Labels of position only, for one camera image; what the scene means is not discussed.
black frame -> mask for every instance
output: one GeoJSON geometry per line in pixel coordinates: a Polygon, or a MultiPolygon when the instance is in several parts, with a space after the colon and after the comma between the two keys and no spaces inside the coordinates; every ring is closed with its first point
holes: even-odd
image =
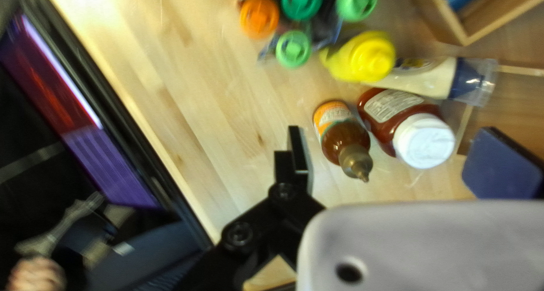
{"type": "Polygon", "coordinates": [[[161,206],[190,225],[202,250],[211,248],[211,239],[159,156],[52,3],[49,0],[0,0],[0,3],[0,35],[16,11],[22,10],[161,206]]]}
{"type": "MultiPolygon", "coordinates": [[[[312,171],[301,128],[289,126],[287,150],[274,152],[275,183],[268,197],[223,228],[175,291],[241,291],[277,255],[296,270],[298,248],[311,218],[325,209],[310,195],[312,171]]],[[[294,290],[288,284],[269,291],[294,290]]]]}

white plastic part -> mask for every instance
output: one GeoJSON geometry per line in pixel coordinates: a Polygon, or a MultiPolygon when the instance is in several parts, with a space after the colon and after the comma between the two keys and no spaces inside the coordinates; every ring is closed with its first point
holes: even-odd
{"type": "Polygon", "coordinates": [[[452,129],[434,114],[414,114],[395,130],[397,157],[410,166],[428,169],[445,162],[455,147],[452,129]]]}
{"type": "Polygon", "coordinates": [[[540,201],[329,209],[306,227],[297,259],[297,291],[537,291],[543,286],[540,201]],[[342,279],[342,266],[358,271],[360,279],[342,279]]]}

mayonnaise bottle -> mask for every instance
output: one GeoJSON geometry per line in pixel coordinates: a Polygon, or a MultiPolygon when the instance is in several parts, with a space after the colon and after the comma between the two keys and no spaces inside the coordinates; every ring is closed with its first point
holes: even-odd
{"type": "Polygon", "coordinates": [[[482,107],[493,92],[497,66],[490,58],[398,58],[384,79],[365,83],[482,107]]]}

bottle label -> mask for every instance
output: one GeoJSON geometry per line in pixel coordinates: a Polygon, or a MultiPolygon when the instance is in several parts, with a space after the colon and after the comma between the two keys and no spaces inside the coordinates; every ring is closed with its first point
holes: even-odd
{"type": "Polygon", "coordinates": [[[313,125],[322,139],[330,126],[350,119],[353,119],[353,114],[344,102],[330,101],[317,108],[313,114],[313,125]]]}
{"type": "Polygon", "coordinates": [[[418,95],[387,89],[368,100],[364,105],[364,111],[378,123],[384,123],[399,112],[423,101],[418,95]]]}
{"type": "Polygon", "coordinates": [[[397,71],[424,70],[432,65],[432,60],[422,58],[398,58],[394,69],[397,71]]]}

yellow mustard bottle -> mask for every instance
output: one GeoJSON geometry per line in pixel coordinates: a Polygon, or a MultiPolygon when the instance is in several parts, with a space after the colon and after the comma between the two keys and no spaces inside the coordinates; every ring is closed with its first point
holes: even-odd
{"type": "Polygon", "coordinates": [[[363,32],[341,47],[319,52],[321,63],[341,81],[377,82],[395,65],[395,47],[386,32],[363,32]]]}

